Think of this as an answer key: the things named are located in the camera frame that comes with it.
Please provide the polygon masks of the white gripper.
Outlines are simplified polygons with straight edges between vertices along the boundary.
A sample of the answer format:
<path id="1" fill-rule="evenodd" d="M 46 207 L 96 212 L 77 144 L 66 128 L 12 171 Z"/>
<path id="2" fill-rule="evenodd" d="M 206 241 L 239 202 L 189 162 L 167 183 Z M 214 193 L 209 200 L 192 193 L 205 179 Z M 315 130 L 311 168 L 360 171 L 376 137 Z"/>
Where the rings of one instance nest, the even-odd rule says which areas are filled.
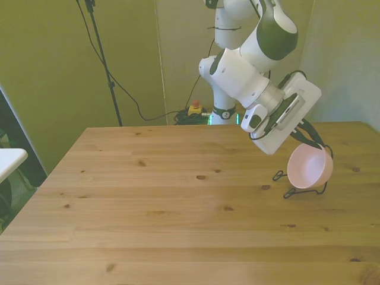
<path id="1" fill-rule="evenodd" d="M 253 133 L 253 142 L 265 154 L 274 154 L 292 133 L 292 138 L 310 147 L 323 149 L 324 142 L 316 129 L 304 117 L 321 97 L 321 89 L 308 81 L 303 74 L 293 74 L 284 85 L 284 100 L 294 97 L 273 122 L 267 118 Z M 300 130 L 300 123 L 310 139 Z"/>

